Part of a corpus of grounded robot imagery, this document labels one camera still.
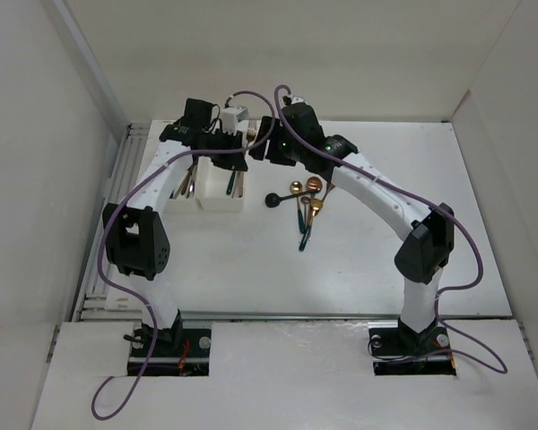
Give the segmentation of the gold fork teal handle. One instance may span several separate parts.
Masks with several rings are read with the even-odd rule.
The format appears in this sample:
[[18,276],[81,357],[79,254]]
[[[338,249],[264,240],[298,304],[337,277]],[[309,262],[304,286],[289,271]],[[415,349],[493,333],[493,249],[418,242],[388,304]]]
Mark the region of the gold fork teal handle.
[[186,198],[190,198],[195,193],[195,177],[197,172],[197,164],[194,163],[191,167],[190,176],[187,183]]

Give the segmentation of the silver fork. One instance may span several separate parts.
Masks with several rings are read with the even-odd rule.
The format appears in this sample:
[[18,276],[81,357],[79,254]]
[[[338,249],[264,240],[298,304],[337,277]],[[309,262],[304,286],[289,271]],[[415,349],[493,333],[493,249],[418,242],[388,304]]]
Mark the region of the silver fork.
[[188,179],[189,179],[189,176],[190,176],[191,167],[192,166],[190,166],[189,169],[187,170],[187,172],[186,172],[183,180],[181,181],[179,187],[170,196],[171,199],[175,200],[179,196],[182,196],[182,197],[186,196],[187,183],[188,183]]

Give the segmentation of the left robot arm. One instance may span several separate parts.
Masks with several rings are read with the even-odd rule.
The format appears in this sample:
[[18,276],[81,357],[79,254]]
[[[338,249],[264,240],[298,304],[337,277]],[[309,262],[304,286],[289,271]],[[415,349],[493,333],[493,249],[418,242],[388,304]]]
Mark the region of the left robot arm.
[[181,118],[165,125],[148,166],[119,203],[102,212],[103,242],[98,273],[106,285],[127,293],[143,306],[140,339],[162,355],[182,347],[183,325],[172,295],[157,281],[166,269],[171,246],[161,215],[170,196],[182,185],[200,158],[218,167],[244,171],[245,107],[214,105],[188,99]]

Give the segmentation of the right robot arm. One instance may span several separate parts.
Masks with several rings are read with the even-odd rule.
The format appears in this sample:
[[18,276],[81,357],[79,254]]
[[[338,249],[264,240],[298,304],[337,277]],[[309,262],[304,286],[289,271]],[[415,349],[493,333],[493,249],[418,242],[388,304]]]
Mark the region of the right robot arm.
[[408,193],[373,168],[358,147],[340,134],[325,135],[314,109],[290,104],[262,118],[253,159],[304,168],[345,191],[377,214],[401,239],[394,262],[404,280],[397,341],[410,353],[430,342],[436,329],[435,299],[454,249],[454,213]]

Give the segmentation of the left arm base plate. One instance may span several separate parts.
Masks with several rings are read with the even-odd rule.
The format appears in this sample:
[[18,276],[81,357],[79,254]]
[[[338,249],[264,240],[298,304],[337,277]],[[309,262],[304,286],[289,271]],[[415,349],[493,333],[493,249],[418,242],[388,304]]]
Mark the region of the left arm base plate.
[[[142,329],[133,335],[125,334],[123,339],[130,343],[126,365],[128,376],[137,376],[149,352],[150,340],[142,340]],[[201,377],[208,376],[212,330],[210,328],[184,329],[177,347],[168,346],[159,340],[152,352],[143,376]]]

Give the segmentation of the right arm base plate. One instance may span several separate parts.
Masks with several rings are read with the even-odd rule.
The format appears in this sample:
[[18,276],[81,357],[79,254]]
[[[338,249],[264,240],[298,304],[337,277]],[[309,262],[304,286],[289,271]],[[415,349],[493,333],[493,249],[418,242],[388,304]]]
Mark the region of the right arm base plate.
[[399,327],[369,328],[368,352],[375,376],[456,376],[456,364],[449,351],[444,327],[435,327],[417,342]]

